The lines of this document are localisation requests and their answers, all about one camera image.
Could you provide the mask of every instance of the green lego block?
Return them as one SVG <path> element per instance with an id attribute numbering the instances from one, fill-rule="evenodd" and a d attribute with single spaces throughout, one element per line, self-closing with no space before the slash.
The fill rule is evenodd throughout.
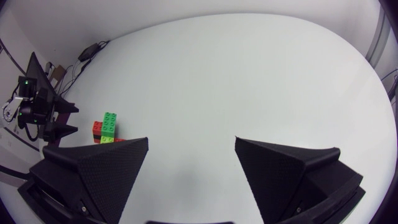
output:
<path id="1" fill-rule="evenodd" d="M 109 138 L 109 137 L 104 137 L 104 136 L 102 136 L 102 137 L 101 137 L 101 142 L 100 142 L 100 144 L 111 143 L 111 142 L 113 142 L 113 141 L 114 141 L 114 138 Z"/>
<path id="2" fill-rule="evenodd" d="M 114 138 L 116 129 L 116 114 L 106 112 L 101 128 L 101 136 Z"/>

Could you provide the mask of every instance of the stacked lego bricks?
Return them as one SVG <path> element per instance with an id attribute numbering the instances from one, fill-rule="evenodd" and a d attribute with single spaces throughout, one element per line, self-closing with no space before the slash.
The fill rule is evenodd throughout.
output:
<path id="1" fill-rule="evenodd" d="M 103 122 L 94 121 L 93 137 L 95 143 L 110 143 L 124 141 L 115 137 L 116 114 L 106 112 Z"/>

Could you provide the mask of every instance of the power adapter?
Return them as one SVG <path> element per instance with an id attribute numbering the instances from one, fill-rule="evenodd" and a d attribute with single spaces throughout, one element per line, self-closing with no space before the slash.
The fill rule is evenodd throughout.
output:
<path id="1" fill-rule="evenodd" d="M 78 57 L 80 62 L 84 62 L 85 60 L 88 60 L 92 57 L 94 57 L 95 54 L 97 54 L 101 50 L 101 47 L 95 43 L 89 47 L 87 47 Z"/>

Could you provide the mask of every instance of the black cable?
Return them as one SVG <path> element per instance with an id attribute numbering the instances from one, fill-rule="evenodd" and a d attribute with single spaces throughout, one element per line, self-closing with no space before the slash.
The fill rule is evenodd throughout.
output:
<path id="1" fill-rule="evenodd" d="M 398 71 L 397 69 L 394 69 L 392 72 L 388 73 L 385 77 L 383 77 L 382 79 L 380 79 L 380 81 L 383 81 L 385 78 L 387 78 L 389 75 L 393 74 L 394 72 Z"/>
<path id="2" fill-rule="evenodd" d="M 96 55 L 98 54 L 98 52 L 101 51 L 102 49 L 104 49 L 104 48 L 107 46 L 107 44 L 108 44 L 109 42 L 110 42 L 110 40 L 101 41 L 101 42 L 98 43 L 100 49 L 97 51 L 97 53 L 95 53 L 95 54 L 92 56 L 92 58 L 89 59 L 89 61 L 87 61 L 87 62 L 82 66 L 82 68 L 80 69 L 80 72 L 79 72 L 79 74 L 76 76 L 76 78 L 70 80 L 70 81 L 65 85 L 65 87 L 66 87 L 69 83 L 71 83 L 71 84 L 69 85 L 69 87 L 68 87 L 66 90 L 63 90 L 63 91 L 61 92 L 60 96 L 62 96 L 62 94 L 64 94 L 64 96 L 67 94 L 67 92 L 70 90 L 70 88 L 72 87 L 72 85 L 76 82 L 76 80 L 79 78 L 79 76 L 81 75 L 81 73 L 85 70 L 85 68 L 87 67 L 87 65 L 91 63 L 91 61 L 96 57 Z"/>
<path id="3" fill-rule="evenodd" d="M 29 140 L 36 141 L 37 138 L 39 137 L 39 125 L 37 125 L 37 135 L 34 138 L 32 138 L 32 136 L 30 135 L 29 129 L 27 128 L 27 124 L 25 124 L 24 128 L 25 128 L 26 135 L 29 138 Z"/>
<path id="4" fill-rule="evenodd" d="M 62 77 L 62 80 L 61 80 L 61 83 L 60 83 L 60 88 L 58 89 L 58 95 L 60 94 L 60 92 L 61 92 L 61 88 L 62 88 L 62 83 L 63 83 L 63 79 L 65 78 L 65 75 L 67 75 L 67 73 L 68 73 L 68 69 L 70 68 L 70 67 L 73 67 L 73 65 L 69 65 L 68 67 L 67 67 L 67 69 L 65 70 L 65 74 L 63 74 L 63 77 Z"/>
<path id="5" fill-rule="evenodd" d="M 8 55 L 8 57 L 12 60 L 12 62 L 14 63 L 14 65 L 21 71 L 22 74 L 24 74 L 26 76 L 26 72 L 21 68 L 21 66 L 18 65 L 18 63 L 14 60 L 14 58 L 11 56 L 10 52 L 7 50 L 6 46 L 4 45 L 4 43 L 1 41 L 0 39 L 0 45 L 1 47 L 4 49 L 4 51 L 6 52 L 6 54 Z"/>
<path id="6" fill-rule="evenodd" d="M 12 95 L 11 95 L 10 99 L 14 99 L 14 95 L 17 93 L 18 87 L 19 87 L 19 83 L 17 84 L 17 87 L 15 87 L 14 91 L 12 92 Z"/>
<path id="7" fill-rule="evenodd" d="M 67 91 L 69 91 L 69 89 L 72 87 L 72 85 L 73 85 L 73 84 L 76 82 L 76 80 L 80 77 L 81 73 L 86 69 L 87 65 L 90 64 L 91 61 L 92 61 L 94 58 L 95 58 L 95 55 L 94 55 L 91 59 L 89 59 L 89 61 L 86 62 L 86 63 L 82 66 L 82 68 L 80 69 L 79 74 L 76 76 L 75 79 L 69 81 L 69 82 L 72 82 L 72 83 L 70 84 L 70 86 L 69 86 L 65 91 L 62 91 L 61 95 L 64 94 L 64 93 L 66 93 Z"/>

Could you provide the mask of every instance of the white table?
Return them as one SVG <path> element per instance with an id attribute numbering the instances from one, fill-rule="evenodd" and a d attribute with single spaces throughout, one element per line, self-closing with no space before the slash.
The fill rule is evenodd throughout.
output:
<path id="1" fill-rule="evenodd" d="M 119 137 L 149 152 L 121 223 L 262 223 L 235 136 L 339 147 L 365 196 L 346 223 L 367 223 L 394 175 L 394 117 L 375 71 L 349 43 L 300 19 L 227 14 L 170 22 L 118 38 L 67 95 L 79 132 L 118 114 Z"/>

